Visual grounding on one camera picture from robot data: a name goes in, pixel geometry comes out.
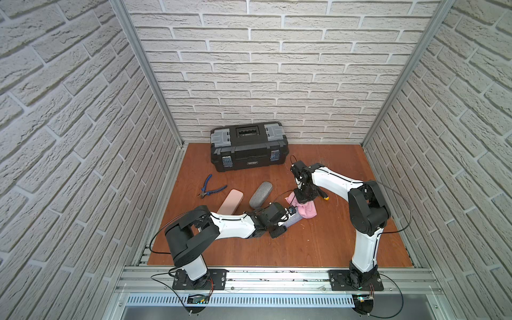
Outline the pink microfibre cloth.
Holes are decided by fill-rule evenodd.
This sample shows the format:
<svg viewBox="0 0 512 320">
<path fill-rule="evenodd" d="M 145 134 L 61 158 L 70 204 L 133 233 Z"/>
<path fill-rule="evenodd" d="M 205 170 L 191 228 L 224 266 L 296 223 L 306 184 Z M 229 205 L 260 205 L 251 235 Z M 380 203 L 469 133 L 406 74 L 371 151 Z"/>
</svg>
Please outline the pink microfibre cloth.
<svg viewBox="0 0 512 320">
<path fill-rule="evenodd" d="M 286 202 L 295 208 L 296 212 L 304 219 L 311 219 L 317 216 L 317 209 L 313 201 L 306 203 L 298 202 L 295 193 L 292 191 L 288 197 L 285 198 Z"/>
</svg>

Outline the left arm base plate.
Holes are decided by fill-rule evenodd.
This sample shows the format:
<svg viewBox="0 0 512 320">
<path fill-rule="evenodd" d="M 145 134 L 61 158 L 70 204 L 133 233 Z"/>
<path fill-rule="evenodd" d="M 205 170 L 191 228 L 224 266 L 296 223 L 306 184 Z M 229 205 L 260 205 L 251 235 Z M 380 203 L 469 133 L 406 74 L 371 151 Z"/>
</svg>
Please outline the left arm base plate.
<svg viewBox="0 0 512 320">
<path fill-rule="evenodd" d="M 174 290 L 224 290 L 227 279 L 226 269 L 208 269 L 202 277 L 191 280 L 184 269 L 174 274 L 172 288 Z"/>
</svg>

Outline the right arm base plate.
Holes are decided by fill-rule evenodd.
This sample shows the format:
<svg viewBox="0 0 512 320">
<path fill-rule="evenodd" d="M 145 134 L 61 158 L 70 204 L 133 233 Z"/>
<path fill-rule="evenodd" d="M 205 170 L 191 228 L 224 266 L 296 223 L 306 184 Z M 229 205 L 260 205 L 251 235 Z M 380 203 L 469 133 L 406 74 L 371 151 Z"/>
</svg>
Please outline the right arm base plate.
<svg viewBox="0 0 512 320">
<path fill-rule="evenodd" d="M 383 291 L 378 271 L 361 273 L 358 269 L 332 269 L 327 272 L 332 291 Z"/>
</svg>

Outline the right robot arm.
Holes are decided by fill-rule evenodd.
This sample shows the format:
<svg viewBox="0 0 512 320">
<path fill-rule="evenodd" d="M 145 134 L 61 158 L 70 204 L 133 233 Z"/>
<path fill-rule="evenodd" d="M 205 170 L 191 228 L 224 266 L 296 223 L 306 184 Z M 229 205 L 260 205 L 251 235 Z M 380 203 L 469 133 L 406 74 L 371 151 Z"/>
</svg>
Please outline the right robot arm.
<svg viewBox="0 0 512 320">
<path fill-rule="evenodd" d="M 327 199 L 328 190 L 348 202 L 350 222 L 356 230 L 354 255 L 349 264 L 349 284 L 359 289 L 377 274 L 377 251 L 381 234 L 391 214 L 375 181 L 360 181 L 336 173 L 320 163 L 291 166 L 297 188 L 295 199 L 308 203 L 316 197 Z"/>
</svg>

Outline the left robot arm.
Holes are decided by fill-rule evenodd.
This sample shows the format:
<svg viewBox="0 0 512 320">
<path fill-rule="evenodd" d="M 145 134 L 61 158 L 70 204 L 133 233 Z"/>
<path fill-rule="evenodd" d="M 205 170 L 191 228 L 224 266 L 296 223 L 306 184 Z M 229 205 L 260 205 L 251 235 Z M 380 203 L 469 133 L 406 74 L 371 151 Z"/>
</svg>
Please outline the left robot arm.
<svg viewBox="0 0 512 320">
<path fill-rule="evenodd" d="M 203 252 L 220 239 L 259 238 L 269 233 L 276 238 L 287 231 L 286 223 L 292 214 L 280 203 L 241 215 L 220 215 L 205 205 L 184 213 L 164 228 L 164 235 L 174 262 L 191 281 L 203 280 L 208 269 Z"/>
</svg>

